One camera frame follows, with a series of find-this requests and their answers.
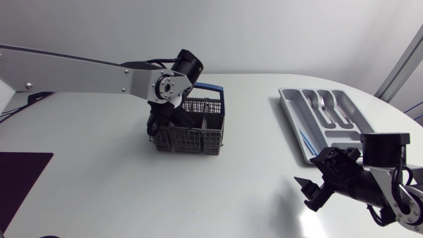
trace gray plastic basket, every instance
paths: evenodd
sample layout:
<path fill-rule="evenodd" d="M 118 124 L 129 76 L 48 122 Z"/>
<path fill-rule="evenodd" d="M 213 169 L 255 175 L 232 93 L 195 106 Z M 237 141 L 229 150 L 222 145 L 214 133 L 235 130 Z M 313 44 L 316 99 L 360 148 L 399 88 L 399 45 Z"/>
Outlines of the gray plastic basket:
<path fill-rule="evenodd" d="M 172 122 L 162 125 L 159 133 L 150 139 L 158 151 L 219 154 L 225 123 L 223 87 L 196 83 L 194 88 L 217 91 L 220 99 L 187 98 L 182 107 L 195 122 L 194 126 L 185 128 Z"/>

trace black cable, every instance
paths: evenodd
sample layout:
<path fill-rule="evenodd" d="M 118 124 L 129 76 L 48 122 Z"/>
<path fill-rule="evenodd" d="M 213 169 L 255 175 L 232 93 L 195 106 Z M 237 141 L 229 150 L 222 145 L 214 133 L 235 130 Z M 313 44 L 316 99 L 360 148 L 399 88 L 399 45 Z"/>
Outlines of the black cable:
<path fill-rule="evenodd" d="M 14 112 L 11 112 L 11 113 L 6 113 L 6 114 L 4 114 L 4 115 L 1 115 L 0 117 L 2 117 L 2 116 L 7 116 L 7 115 L 12 115 Z"/>
<path fill-rule="evenodd" d="M 367 205 L 367 208 L 368 208 L 368 210 L 370 211 L 370 215 L 372 216 L 372 218 L 373 218 L 373 220 L 375 221 L 375 223 L 377 224 L 377 225 L 380 225 L 380 226 L 386 226 L 386 225 L 388 225 L 388 224 L 386 224 L 385 222 L 383 222 L 382 221 L 382 218 L 379 216 L 379 215 L 377 215 L 377 213 L 376 213 L 376 211 L 373 209 L 373 206 L 372 205 Z"/>
<path fill-rule="evenodd" d="M 5 118 L 3 118 L 2 120 L 0 120 L 0 123 L 4 122 L 5 120 L 9 119 L 11 116 L 15 115 L 16 113 L 24 110 L 25 108 L 33 105 L 36 102 L 39 102 L 49 96 L 51 96 L 52 94 L 54 94 L 54 92 L 42 92 L 42 93 L 35 93 L 33 95 L 29 95 L 28 96 L 28 104 L 18 108 L 17 110 L 15 110 L 14 112 L 8 113 L 8 114 L 4 114 L 1 116 L 6 116 Z"/>
<path fill-rule="evenodd" d="M 398 204 L 400 211 L 404 214 L 410 213 L 410 208 L 401 200 L 401 193 L 399 185 L 403 184 L 403 169 L 404 169 L 405 145 L 401 147 L 401 158 L 398 166 L 394 169 L 391 181 L 392 196 Z"/>
<path fill-rule="evenodd" d="M 154 62 L 154 63 L 160 65 L 163 69 L 167 69 L 167 67 L 161 62 Z"/>
<path fill-rule="evenodd" d="M 147 63 L 174 63 L 181 60 L 180 58 L 175 58 L 175 59 L 151 59 L 151 60 L 147 60 Z"/>
<path fill-rule="evenodd" d="M 406 185 L 406 186 L 408 186 L 408 185 L 410 185 L 410 184 L 411 184 L 411 182 L 412 182 L 412 180 L 413 180 L 414 176 L 413 176 L 412 171 L 411 171 L 411 169 L 410 169 L 410 168 L 408 168 L 407 166 L 404 166 L 404 169 L 408 172 L 408 180 L 407 180 L 407 182 L 405 183 L 405 185 Z"/>
<path fill-rule="evenodd" d="M 6 111 L 6 112 L 2 112 L 2 114 L 3 114 L 3 113 L 8 113 L 8 112 L 14 111 L 14 110 L 16 110 L 16 109 L 20 109 L 20 108 L 21 108 L 21 106 L 20 106 L 20 107 L 18 107 L 18 108 L 12 109 L 12 110 L 8 110 L 8 111 Z"/>

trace black mat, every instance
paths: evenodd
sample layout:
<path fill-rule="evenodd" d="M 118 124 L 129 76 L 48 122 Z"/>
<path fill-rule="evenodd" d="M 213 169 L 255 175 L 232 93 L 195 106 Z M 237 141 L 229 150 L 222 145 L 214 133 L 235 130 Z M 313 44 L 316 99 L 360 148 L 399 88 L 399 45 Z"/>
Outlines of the black mat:
<path fill-rule="evenodd" d="M 0 152 L 0 230 L 18 211 L 53 153 Z"/>

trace white plastic tray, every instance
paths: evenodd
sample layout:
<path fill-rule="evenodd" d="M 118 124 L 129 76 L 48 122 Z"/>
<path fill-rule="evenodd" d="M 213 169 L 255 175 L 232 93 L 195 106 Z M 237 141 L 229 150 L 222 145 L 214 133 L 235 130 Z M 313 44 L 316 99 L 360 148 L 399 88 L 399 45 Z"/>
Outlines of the white plastic tray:
<path fill-rule="evenodd" d="M 325 147 L 355 147 L 362 152 L 360 134 L 375 132 L 343 90 L 280 88 L 279 94 L 307 163 Z"/>

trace robotic arm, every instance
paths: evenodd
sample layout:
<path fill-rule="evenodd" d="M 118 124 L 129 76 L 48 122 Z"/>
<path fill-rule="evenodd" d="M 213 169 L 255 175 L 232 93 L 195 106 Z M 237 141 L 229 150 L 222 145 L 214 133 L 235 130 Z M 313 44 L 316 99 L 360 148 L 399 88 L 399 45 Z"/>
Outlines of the robotic arm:
<path fill-rule="evenodd" d="M 311 160 L 323 174 L 321 187 L 295 177 L 307 197 L 305 205 L 316 212 L 333 193 L 339 193 L 366 203 L 380 226 L 397 221 L 423 234 L 423 167 L 406 165 L 410 134 L 362 134 L 362 142 L 363 164 L 369 171 L 356 163 L 358 149 L 327 147 Z M 408 171 L 406 184 L 403 170 Z M 381 208 L 380 215 L 374 206 Z"/>
<path fill-rule="evenodd" d="M 163 63 L 174 64 L 167 69 Z M 192 126 L 180 104 L 202 70 L 201 61 L 188 50 L 175 59 L 115 64 L 0 45 L 0 80 L 15 91 L 120 93 L 146 99 L 151 105 L 150 136 L 169 120 Z"/>

